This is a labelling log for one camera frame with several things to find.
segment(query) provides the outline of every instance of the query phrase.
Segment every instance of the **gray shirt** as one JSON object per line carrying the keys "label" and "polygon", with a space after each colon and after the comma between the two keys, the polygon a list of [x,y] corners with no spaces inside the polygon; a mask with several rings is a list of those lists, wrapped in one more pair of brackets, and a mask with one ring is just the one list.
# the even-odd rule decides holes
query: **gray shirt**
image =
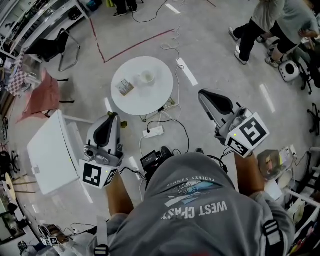
{"label": "gray shirt", "polygon": [[[108,222],[110,254],[257,256],[266,246],[262,226],[273,218],[288,249],[295,226],[280,205],[264,192],[251,198],[238,193],[212,159],[188,153],[159,167],[129,216]],[[96,246],[94,238],[87,256]]]}
{"label": "gray shirt", "polygon": [[285,0],[261,0],[254,9],[252,21],[263,31],[268,32],[281,16],[284,6]]}
{"label": "gray shirt", "polygon": [[277,23],[285,36],[296,45],[303,39],[298,34],[300,30],[319,33],[317,18],[303,0],[286,0],[283,15]]}

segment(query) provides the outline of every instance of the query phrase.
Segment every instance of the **wooden stool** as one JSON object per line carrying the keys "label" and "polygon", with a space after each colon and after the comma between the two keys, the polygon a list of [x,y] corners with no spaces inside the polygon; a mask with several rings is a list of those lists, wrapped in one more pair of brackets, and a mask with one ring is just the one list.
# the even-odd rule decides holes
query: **wooden stool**
{"label": "wooden stool", "polygon": [[36,181],[32,181],[32,182],[22,182],[22,183],[13,183],[17,180],[19,180],[21,177],[16,178],[14,180],[11,179],[9,173],[5,174],[5,182],[6,182],[6,187],[9,190],[10,196],[12,197],[12,200],[16,200],[17,196],[16,193],[25,193],[25,194],[35,194],[36,192],[29,192],[29,191],[16,191],[14,186],[15,185],[27,185],[27,184],[32,184],[32,183],[37,183]]}

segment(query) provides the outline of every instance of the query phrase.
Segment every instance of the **concrete floor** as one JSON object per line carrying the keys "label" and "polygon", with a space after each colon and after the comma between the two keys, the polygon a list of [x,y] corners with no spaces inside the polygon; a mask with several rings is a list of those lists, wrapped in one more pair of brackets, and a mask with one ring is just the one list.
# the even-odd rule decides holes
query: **concrete floor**
{"label": "concrete floor", "polygon": [[[314,88],[313,94],[307,90],[301,91],[300,78],[292,83],[285,83],[277,69],[265,63],[267,49],[256,43],[250,60],[246,66],[240,64],[234,57],[236,43],[228,34],[228,27],[236,27],[248,22],[256,1],[247,0],[211,0],[216,7],[206,0],[186,0],[180,17],[181,37],[179,39],[180,54],[195,78],[198,85],[192,86],[182,70],[178,71],[180,78],[180,105],[182,114],[179,119],[188,132],[190,151],[203,148],[204,152],[220,157],[225,149],[215,138],[210,121],[198,102],[198,91],[204,88],[218,88],[254,112],[258,112],[267,125],[270,136],[256,149],[258,155],[266,149],[280,150],[294,144],[298,157],[302,157],[310,146],[315,143],[314,135],[309,134],[311,118],[307,115],[312,102],[318,103],[319,91]],[[145,4],[138,2],[138,12],[134,17],[139,21],[151,19],[163,1],[146,0]],[[172,1],[179,9],[181,0]],[[162,60],[175,72],[177,53],[173,50],[161,49],[161,43],[174,43],[171,38],[174,33],[152,39],[128,52],[116,57],[108,63],[103,63],[98,52],[97,42],[106,59],[122,52],[145,39],[164,31],[178,27],[179,15],[164,6],[158,17],[148,23],[133,21],[131,13],[127,16],[113,18],[113,8],[103,4],[91,15],[98,41],[95,41],[90,23],[81,21],[71,34],[81,44],[79,61],[76,66],[63,72],[58,72],[60,58],[56,57],[49,63],[44,63],[49,73],[57,79],[69,78],[69,82],[61,82],[61,97],[64,100],[74,99],[74,104],[62,104],[65,115],[83,119],[96,120],[106,115],[105,99],[110,102],[113,111],[118,112],[122,120],[128,121],[128,127],[121,130],[126,159],[123,166],[128,165],[128,159],[133,157],[140,165],[139,140],[146,124],[137,116],[130,116],[119,110],[111,99],[110,84],[117,69],[132,58],[151,56]],[[66,59],[70,60],[75,53],[69,44]],[[172,93],[177,100],[177,81],[174,81]],[[272,112],[261,90],[265,85],[273,102]],[[37,130],[45,122],[44,119],[29,118],[16,124],[25,106],[25,99],[17,99],[10,119],[8,132],[10,149],[19,151],[23,172],[30,172],[26,163],[26,147]],[[170,115],[177,116],[178,109],[171,109]],[[164,124],[165,134],[159,137],[142,140],[144,154],[159,150],[161,146],[171,149],[187,150],[187,139],[183,129],[176,123]],[[237,174],[233,155],[223,159],[228,166],[229,175],[236,183]],[[294,168],[297,179],[304,174],[305,162]],[[134,205],[141,202],[139,192],[140,181],[129,172],[122,177]],[[109,217],[108,202],[103,190],[88,188],[88,198],[79,181],[75,181],[50,195],[42,195],[37,185],[28,185],[29,191],[36,194],[19,194],[18,199],[25,206],[25,213],[36,227],[40,223],[57,224],[64,230],[72,223],[95,224],[96,216]],[[87,226],[75,225],[74,228],[83,231]]]}

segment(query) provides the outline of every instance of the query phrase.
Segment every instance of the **checkered cloth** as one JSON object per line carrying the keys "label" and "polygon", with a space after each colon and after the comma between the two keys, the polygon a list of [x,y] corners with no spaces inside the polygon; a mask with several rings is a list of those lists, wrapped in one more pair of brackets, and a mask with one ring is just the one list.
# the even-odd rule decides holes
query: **checkered cloth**
{"label": "checkered cloth", "polygon": [[9,78],[7,91],[13,96],[18,96],[22,85],[25,83],[28,74],[22,70],[22,64],[24,62],[26,49],[23,49],[14,62],[14,66],[17,67],[16,73],[11,74]]}

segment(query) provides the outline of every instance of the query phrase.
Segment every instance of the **white rectangular table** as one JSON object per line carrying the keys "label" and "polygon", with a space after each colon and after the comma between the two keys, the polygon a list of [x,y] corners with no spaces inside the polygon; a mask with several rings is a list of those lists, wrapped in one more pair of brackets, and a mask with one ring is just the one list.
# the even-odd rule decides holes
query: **white rectangular table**
{"label": "white rectangular table", "polygon": [[[66,120],[73,122],[67,125]],[[44,195],[79,179],[84,143],[75,122],[94,123],[57,110],[27,145],[32,172]]]}

